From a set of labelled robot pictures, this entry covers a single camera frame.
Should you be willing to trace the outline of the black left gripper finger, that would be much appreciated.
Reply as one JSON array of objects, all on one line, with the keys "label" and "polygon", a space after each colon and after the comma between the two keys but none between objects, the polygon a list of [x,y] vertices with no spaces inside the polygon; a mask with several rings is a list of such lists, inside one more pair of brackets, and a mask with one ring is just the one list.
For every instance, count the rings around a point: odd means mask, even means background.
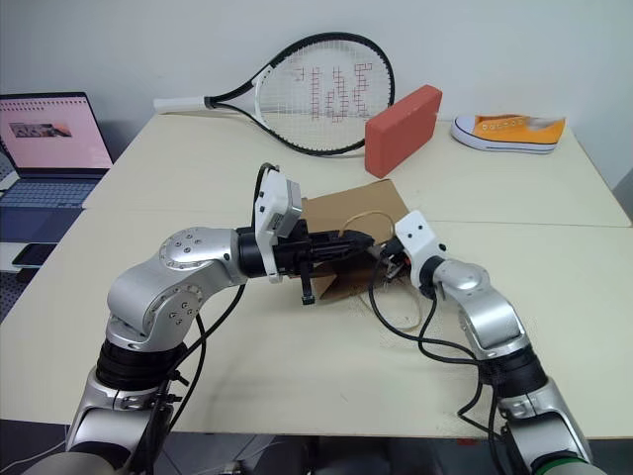
[{"label": "black left gripper finger", "polygon": [[330,242],[315,245],[311,251],[311,262],[321,264],[340,261],[365,252],[373,246],[368,242]]},{"label": "black left gripper finger", "polygon": [[326,247],[349,247],[349,248],[368,248],[372,247],[375,240],[368,234],[347,230],[341,233],[340,231],[326,231],[311,233],[311,242],[313,247],[326,248]]}]

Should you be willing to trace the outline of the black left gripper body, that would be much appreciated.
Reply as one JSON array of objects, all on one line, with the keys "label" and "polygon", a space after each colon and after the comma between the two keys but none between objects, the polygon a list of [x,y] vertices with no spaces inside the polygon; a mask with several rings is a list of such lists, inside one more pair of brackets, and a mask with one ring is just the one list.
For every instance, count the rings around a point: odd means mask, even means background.
[{"label": "black left gripper body", "polygon": [[306,221],[297,221],[287,237],[280,237],[274,246],[278,273],[282,276],[299,277],[302,283],[302,303],[312,305],[316,301],[311,283],[312,241]]}]

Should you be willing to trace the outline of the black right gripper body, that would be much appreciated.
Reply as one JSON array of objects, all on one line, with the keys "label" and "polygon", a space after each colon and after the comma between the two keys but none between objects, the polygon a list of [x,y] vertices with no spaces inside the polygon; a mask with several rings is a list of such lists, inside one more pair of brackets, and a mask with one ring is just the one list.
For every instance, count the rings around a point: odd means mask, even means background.
[{"label": "black right gripper body", "polygon": [[409,266],[403,244],[398,239],[390,239],[380,251],[380,261],[386,266],[384,279],[393,281],[402,269]]}]

